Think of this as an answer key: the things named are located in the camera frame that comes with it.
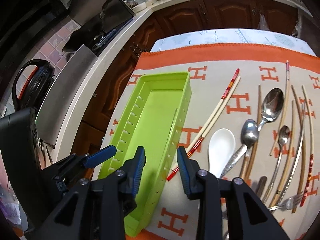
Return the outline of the white ceramic soup spoon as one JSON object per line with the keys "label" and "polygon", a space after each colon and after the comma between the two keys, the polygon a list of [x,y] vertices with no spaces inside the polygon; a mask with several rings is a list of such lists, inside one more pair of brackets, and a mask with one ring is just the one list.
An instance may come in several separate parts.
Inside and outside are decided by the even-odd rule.
{"label": "white ceramic soup spoon", "polygon": [[219,178],[234,150],[233,133],[226,128],[217,130],[212,135],[208,146],[209,172]]}

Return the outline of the green plastic utensil tray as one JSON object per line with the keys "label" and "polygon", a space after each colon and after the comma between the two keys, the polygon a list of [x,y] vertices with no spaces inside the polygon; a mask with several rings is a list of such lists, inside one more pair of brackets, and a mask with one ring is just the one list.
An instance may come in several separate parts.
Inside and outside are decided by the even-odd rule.
{"label": "green plastic utensil tray", "polygon": [[161,197],[189,107],[189,79],[188,72],[141,76],[111,137],[117,153],[102,164],[100,179],[133,158],[137,147],[145,150],[137,207],[124,219],[125,233],[130,237],[148,226]]}

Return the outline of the brown bamboo chopstick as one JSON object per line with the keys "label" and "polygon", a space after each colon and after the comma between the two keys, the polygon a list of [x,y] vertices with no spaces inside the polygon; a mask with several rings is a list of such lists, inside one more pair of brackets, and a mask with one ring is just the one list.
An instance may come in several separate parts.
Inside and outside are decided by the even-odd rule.
{"label": "brown bamboo chopstick", "polygon": [[291,86],[293,96],[295,98],[296,106],[297,106],[297,111],[298,111],[298,117],[299,117],[299,123],[300,123],[300,134],[299,134],[299,139],[298,139],[298,145],[297,145],[297,150],[296,150],[296,165],[298,165],[300,158],[301,164],[300,164],[300,177],[299,177],[299,183],[298,183],[298,189],[297,189],[297,194],[296,194],[296,200],[293,205],[293,210],[292,213],[296,212],[297,206],[302,200],[303,196],[303,191],[302,191],[302,186],[304,182],[304,173],[305,173],[305,139],[304,139],[304,104],[300,104],[298,100],[298,96],[296,93],[296,90],[294,86]]}

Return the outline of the large steel tablespoon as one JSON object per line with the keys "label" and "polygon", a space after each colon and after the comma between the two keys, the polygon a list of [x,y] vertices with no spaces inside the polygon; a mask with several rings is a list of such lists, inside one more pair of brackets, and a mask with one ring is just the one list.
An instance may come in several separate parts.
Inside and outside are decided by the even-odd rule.
{"label": "large steel tablespoon", "polygon": [[274,88],[268,92],[261,105],[261,121],[257,124],[259,133],[264,124],[276,121],[283,108],[283,103],[284,95],[280,88]]}

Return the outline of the dark wooden chopstick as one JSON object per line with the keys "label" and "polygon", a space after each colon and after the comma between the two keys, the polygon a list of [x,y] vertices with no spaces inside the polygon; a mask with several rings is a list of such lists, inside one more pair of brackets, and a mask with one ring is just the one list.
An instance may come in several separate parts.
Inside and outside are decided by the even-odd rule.
{"label": "dark wooden chopstick", "polygon": [[[260,112],[261,112],[261,85],[258,86],[258,110],[257,110],[257,123],[260,122]],[[244,181],[247,181],[247,170],[249,166],[249,161],[251,158],[251,152],[252,152],[252,147],[255,145],[255,143],[258,141],[259,137],[259,132],[258,132],[258,126],[253,125],[251,128],[254,129],[253,132],[251,132],[249,135],[250,139],[250,144],[247,146],[247,151],[244,155],[244,161],[242,163],[242,168],[240,172],[240,178],[243,179]]]}

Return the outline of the steel soup spoon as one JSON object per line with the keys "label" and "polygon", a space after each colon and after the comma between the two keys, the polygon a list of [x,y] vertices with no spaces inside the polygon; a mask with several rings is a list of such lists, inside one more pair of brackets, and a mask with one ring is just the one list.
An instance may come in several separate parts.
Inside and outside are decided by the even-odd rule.
{"label": "steel soup spoon", "polygon": [[256,194],[259,198],[260,198],[260,197],[262,196],[262,194],[263,194],[263,191],[264,191],[266,182],[267,182],[267,177],[266,177],[266,176],[262,176],[262,177],[259,179],[257,188],[256,188],[256,190],[255,190],[255,194]]}

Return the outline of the steel spoon textured handle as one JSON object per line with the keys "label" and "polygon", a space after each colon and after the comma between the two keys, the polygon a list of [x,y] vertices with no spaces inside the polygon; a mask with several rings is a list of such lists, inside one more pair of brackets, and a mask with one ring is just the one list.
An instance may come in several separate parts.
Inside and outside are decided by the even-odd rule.
{"label": "steel spoon textured handle", "polygon": [[254,131],[254,129],[251,128],[253,125],[257,125],[256,121],[254,121],[253,119],[248,119],[243,124],[241,129],[241,134],[240,134],[242,145],[230,157],[229,161],[227,162],[223,171],[220,174],[220,178],[223,178],[236,165],[236,163],[240,160],[240,158],[246,153],[247,146],[250,144],[249,134]]}

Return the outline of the steel fork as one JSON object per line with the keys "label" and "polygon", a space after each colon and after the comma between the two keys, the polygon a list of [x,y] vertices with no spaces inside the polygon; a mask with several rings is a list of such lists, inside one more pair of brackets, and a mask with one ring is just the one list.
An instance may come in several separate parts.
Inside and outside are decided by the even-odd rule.
{"label": "steel fork", "polygon": [[278,209],[292,210],[295,206],[297,206],[301,202],[302,198],[303,198],[303,193],[297,194],[295,196],[288,198],[280,205],[269,207],[268,210],[270,212],[276,211]]}

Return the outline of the orange H-pattern cloth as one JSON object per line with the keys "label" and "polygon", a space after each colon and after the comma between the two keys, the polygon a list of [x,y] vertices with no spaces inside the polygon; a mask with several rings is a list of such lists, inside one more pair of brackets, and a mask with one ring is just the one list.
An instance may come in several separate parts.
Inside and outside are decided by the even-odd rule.
{"label": "orange H-pattern cloth", "polygon": [[[296,131],[299,117],[293,85],[300,103],[308,101],[305,134],[305,173],[302,189],[307,197],[303,206],[291,211],[276,211],[275,218],[291,239],[302,239],[319,213],[319,58],[297,51],[264,44],[217,43],[182,47],[158,52],[143,53],[138,60],[104,136],[103,145],[110,143],[118,121],[139,78],[143,75],[188,72],[191,98],[182,127],[179,145],[187,147],[207,121],[234,73],[240,76],[229,102],[213,126],[230,130],[240,146],[240,131],[247,119],[256,119],[258,110],[258,86],[265,96],[272,88],[285,89],[286,61],[290,63],[290,96],[284,124],[291,126],[292,101],[296,110]],[[269,156],[277,135],[281,116],[266,124],[260,133],[258,148],[253,161],[249,185],[255,187],[262,176],[271,177],[277,162],[278,148]],[[300,177],[300,158],[287,197],[297,193]]]}

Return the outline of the small steel teaspoon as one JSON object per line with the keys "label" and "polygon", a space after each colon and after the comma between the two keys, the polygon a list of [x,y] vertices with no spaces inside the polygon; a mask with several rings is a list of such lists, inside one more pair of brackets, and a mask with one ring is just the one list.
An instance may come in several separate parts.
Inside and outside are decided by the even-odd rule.
{"label": "small steel teaspoon", "polygon": [[276,177],[279,171],[279,167],[280,167],[280,162],[281,162],[281,158],[282,158],[282,154],[283,154],[283,146],[288,142],[289,140],[289,134],[290,134],[290,129],[284,125],[280,131],[278,132],[278,146],[279,146],[279,154],[278,154],[278,159],[277,159],[277,163],[274,169],[274,172],[272,174],[272,178],[271,181],[267,187],[267,190],[264,194],[263,200],[262,202],[265,204],[271,194],[271,191],[274,187],[274,183],[276,181]]}

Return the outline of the pink-tipped bamboo chopstick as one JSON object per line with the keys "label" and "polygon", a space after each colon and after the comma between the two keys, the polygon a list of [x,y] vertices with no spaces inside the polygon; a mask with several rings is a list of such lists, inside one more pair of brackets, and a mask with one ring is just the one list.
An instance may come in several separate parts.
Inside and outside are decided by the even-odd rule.
{"label": "pink-tipped bamboo chopstick", "polygon": [[287,110],[287,103],[289,100],[289,86],[290,86],[290,63],[289,60],[286,61],[286,83],[285,83],[285,94],[284,94],[284,103],[283,103],[283,108],[281,111],[281,118],[280,118],[280,123],[279,123],[279,127],[277,130],[277,135],[276,138],[274,140],[274,143],[271,147],[269,156],[271,156],[273,154],[274,148],[277,144],[277,141],[279,139],[279,133],[280,133],[280,129],[284,124],[285,121],[285,116],[286,116],[286,110]]}

